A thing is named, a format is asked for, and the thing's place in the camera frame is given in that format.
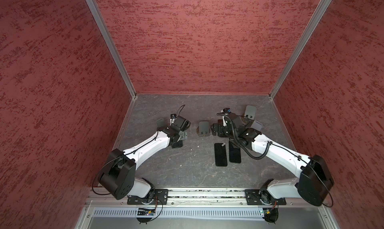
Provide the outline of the green-edged phone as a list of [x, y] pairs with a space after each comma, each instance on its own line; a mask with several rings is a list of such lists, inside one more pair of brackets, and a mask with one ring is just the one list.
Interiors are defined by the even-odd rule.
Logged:
[[172, 148], [181, 148], [183, 146], [183, 141], [178, 141], [172, 144]]

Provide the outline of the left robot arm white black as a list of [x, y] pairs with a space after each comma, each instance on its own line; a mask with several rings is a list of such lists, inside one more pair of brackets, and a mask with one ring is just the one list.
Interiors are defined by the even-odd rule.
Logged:
[[123, 151], [113, 150], [95, 179], [117, 200], [132, 196], [150, 204], [155, 199], [155, 186], [146, 179], [137, 178], [136, 169], [160, 150], [178, 143], [181, 133], [190, 125], [190, 121], [177, 116], [169, 126], [159, 127], [143, 142]]

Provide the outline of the silver-backed phone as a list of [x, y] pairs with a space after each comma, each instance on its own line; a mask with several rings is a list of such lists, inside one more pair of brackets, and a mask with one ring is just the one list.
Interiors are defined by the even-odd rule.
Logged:
[[228, 159], [227, 159], [226, 144], [215, 143], [214, 152], [215, 152], [215, 165], [217, 167], [227, 167]]

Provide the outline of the black round phone stand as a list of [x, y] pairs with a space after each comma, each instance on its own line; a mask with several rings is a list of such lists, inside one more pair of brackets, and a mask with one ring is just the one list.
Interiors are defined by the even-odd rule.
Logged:
[[197, 127], [197, 134], [199, 137], [206, 137], [210, 135], [210, 123], [208, 121], [200, 121]]

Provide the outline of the wooden base grey phone stand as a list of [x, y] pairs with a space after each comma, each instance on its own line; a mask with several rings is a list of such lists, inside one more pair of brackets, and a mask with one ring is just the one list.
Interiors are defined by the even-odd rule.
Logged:
[[254, 120], [256, 112], [257, 112], [257, 108], [255, 106], [247, 105], [245, 112], [244, 112], [244, 117], [246, 117], [250, 120]]

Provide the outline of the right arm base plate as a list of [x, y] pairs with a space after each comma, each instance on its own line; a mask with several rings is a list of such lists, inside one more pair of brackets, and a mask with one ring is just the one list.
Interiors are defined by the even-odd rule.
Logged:
[[245, 190], [245, 199], [248, 206], [285, 206], [285, 198], [275, 199], [266, 190]]

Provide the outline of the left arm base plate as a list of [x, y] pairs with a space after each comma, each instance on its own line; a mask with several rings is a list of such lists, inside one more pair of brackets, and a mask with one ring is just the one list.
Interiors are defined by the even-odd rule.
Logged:
[[166, 205], [168, 200], [168, 189], [153, 189], [144, 198], [129, 195], [127, 198], [128, 205]]

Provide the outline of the purple phone stand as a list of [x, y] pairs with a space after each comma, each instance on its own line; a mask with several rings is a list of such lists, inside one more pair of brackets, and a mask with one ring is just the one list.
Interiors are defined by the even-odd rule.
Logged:
[[251, 128], [255, 129], [257, 131], [261, 131], [262, 128], [263, 128], [263, 124], [258, 122], [258, 121], [253, 121], [252, 124], [251, 124]]

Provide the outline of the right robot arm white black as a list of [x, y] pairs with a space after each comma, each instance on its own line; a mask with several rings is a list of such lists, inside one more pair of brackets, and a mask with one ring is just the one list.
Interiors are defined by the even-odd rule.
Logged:
[[279, 200], [293, 198], [319, 207], [332, 196], [334, 179], [321, 156], [301, 154], [273, 141], [245, 125], [240, 116], [229, 109], [219, 112], [218, 116], [223, 118], [224, 134], [235, 148], [242, 149], [255, 161], [269, 158], [294, 175], [292, 179], [267, 180], [256, 196], [259, 203], [274, 206]]

